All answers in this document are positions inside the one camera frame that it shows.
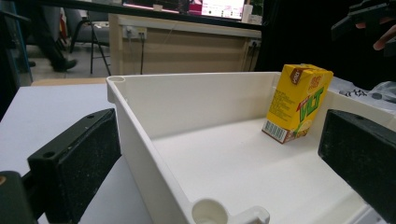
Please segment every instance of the desk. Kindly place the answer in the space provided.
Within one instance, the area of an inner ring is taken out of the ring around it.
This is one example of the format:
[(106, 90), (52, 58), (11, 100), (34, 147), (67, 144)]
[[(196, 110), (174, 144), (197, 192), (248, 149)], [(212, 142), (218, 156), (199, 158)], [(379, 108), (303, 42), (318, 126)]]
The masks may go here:
[[(114, 107), (106, 84), (21, 87), (0, 123), (0, 171), (29, 171), (27, 158), (72, 124)], [(38, 222), (48, 223), (45, 216)], [(81, 224), (150, 224), (151, 219), (126, 160), (113, 166)]]
[(105, 84), (105, 77), (88, 77), (88, 78), (46, 78), (34, 81), (31, 86), (62, 86), (62, 85), (80, 85), (80, 84)]
[[(113, 75), (140, 74), (141, 63), (143, 74), (252, 71), (259, 48), (249, 43), (262, 38), (246, 28), (118, 14), (109, 15), (109, 25)], [(147, 29), (144, 46), (126, 38), (126, 26)]]

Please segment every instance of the person's leg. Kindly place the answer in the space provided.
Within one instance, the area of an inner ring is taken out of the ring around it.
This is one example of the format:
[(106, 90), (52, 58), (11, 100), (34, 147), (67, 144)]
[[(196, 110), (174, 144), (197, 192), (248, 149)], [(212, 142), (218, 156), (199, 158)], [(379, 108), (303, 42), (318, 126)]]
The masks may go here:
[(42, 7), (34, 0), (28, 3), (28, 6), (17, 6), (17, 10), (22, 16), (29, 18), (32, 22), (29, 26), (30, 35), (34, 38), (43, 54), (50, 60), (55, 71), (65, 71), (77, 64), (76, 60), (67, 61), (61, 50), (56, 45), (50, 32), (50, 28), (44, 17)]

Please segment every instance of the screw hole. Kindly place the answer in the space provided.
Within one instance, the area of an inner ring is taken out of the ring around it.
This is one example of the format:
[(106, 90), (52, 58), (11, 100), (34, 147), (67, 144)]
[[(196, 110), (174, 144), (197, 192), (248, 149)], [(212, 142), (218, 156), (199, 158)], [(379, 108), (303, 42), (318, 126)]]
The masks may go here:
[(44, 157), (44, 158), (50, 158), (50, 157), (52, 157), (53, 155), (55, 155), (55, 152), (46, 152), (46, 153), (44, 153), (43, 157)]
[(6, 183), (7, 178), (3, 175), (0, 175), (0, 185)]

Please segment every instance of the gripper foam pad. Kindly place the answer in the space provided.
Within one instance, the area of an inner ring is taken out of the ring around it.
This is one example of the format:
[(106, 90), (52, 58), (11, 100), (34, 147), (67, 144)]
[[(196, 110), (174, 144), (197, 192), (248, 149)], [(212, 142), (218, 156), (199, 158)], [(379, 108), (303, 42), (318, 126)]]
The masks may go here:
[(113, 108), (90, 114), (28, 158), (50, 223), (78, 223), (120, 157)]
[(388, 223), (396, 223), (396, 133), (369, 119), (328, 110), (319, 156)]

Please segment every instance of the person's hand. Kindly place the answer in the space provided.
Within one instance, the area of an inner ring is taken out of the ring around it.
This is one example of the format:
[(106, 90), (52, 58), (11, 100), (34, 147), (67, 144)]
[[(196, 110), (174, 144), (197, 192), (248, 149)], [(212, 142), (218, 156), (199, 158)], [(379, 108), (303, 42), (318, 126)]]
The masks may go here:
[[(388, 22), (388, 21), (393, 21), (395, 19), (393, 18), (383, 18), (379, 21), (380, 24)], [(366, 27), (366, 24), (364, 22), (356, 24), (356, 27), (359, 29), (364, 29)], [(374, 44), (373, 48), (375, 50), (381, 50), (385, 47), (385, 44), (390, 41), (393, 37), (396, 36), (396, 25), (390, 27), (388, 31), (386, 31)]]

